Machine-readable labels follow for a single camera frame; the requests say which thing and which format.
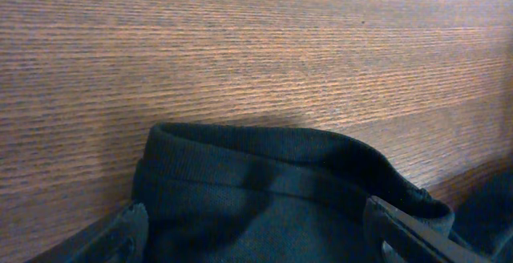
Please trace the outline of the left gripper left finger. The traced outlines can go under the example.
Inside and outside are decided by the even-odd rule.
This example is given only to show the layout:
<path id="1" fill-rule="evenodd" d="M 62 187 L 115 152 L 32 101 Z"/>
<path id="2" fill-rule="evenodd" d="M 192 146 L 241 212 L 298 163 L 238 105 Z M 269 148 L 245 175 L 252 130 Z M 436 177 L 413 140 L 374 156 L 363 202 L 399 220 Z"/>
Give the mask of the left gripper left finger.
<path id="1" fill-rule="evenodd" d="M 131 202 L 26 263 L 141 263 L 148 214 Z"/>

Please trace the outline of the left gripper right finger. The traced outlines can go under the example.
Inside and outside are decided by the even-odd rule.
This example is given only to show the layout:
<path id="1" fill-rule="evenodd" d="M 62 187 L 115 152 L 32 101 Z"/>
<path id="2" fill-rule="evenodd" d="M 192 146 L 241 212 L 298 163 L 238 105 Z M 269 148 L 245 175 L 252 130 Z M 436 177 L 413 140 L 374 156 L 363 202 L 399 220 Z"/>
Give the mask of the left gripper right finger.
<path id="1" fill-rule="evenodd" d="M 378 263 L 386 263 L 385 243 L 409 263 L 490 263 L 376 196 L 366 201 L 363 223 L 367 244 Z"/>

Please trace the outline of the black t-shirt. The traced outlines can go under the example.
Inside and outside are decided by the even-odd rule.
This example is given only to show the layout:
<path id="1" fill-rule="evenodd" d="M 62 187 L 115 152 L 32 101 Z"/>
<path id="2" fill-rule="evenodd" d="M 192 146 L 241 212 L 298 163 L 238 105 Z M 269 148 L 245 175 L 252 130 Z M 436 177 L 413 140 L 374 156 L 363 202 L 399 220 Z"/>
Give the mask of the black t-shirt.
<path id="1" fill-rule="evenodd" d="M 512 259 L 510 173 L 453 210 L 371 146 L 328 131 L 158 123 L 132 187 L 149 216 L 146 262 L 371 262 L 370 196 L 494 262 Z"/>

